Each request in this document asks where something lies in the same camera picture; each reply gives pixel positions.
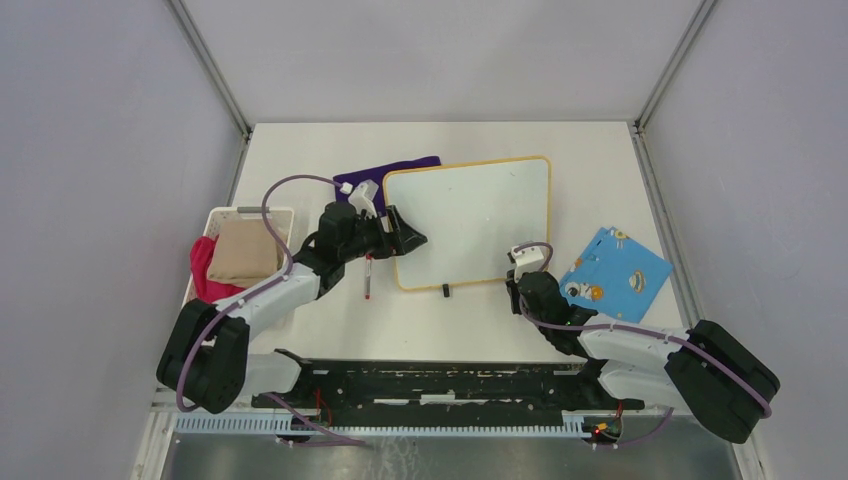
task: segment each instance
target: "blue cloth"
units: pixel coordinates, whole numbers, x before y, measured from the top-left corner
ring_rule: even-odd
[[[575,305],[639,323],[671,268],[621,230],[601,228],[560,280],[560,294]]]
[[[423,167],[438,167],[442,164],[441,159],[436,156],[422,157],[417,160],[407,160],[403,162],[395,162],[390,163],[388,165],[381,165],[379,167],[368,168],[365,170],[358,170],[356,172],[350,173],[342,173],[333,177],[333,180],[344,183],[347,182],[353,185],[353,188],[356,188],[357,185],[364,182],[365,180],[374,180],[377,185],[380,186],[380,190],[383,189],[383,177],[385,177],[389,172],[394,172],[397,170],[411,170],[414,168],[423,168]],[[337,202],[346,202],[347,195],[336,190],[336,201]],[[377,209],[377,215],[385,215],[386,213],[386,200],[385,196],[383,196],[382,191],[378,191],[377,195],[374,196],[374,207]]]

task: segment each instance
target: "whiteboard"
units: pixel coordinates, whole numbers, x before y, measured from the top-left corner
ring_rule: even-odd
[[[386,204],[428,239],[396,257],[400,288],[503,280],[511,247],[548,240],[550,178],[543,156],[389,173]]]

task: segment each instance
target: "metal floor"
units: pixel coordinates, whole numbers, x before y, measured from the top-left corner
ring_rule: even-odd
[[[656,425],[629,417],[625,440]],[[272,437],[175,434],[163,479],[609,479],[738,480],[730,444],[690,418],[620,451],[568,438],[367,439],[370,447],[289,448]]]

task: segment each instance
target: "red cloth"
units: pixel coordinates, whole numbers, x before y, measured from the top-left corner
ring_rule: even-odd
[[[222,298],[232,297],[244,291],[243,288],[226,283],[213,282],[206,279],[206,270],[212,263],[212,253],[215,252],[216,240],[200,237],[194,242],[189,254],[191,261],[191,276],[194,279],[194,291],[197,298],[206,303],[214,303]]]

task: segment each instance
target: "beige cloth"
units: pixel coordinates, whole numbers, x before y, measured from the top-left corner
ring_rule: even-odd
[[[279,267],[277,244],[262,220],[224,222],[206,279],[250,288],[273,275]]]

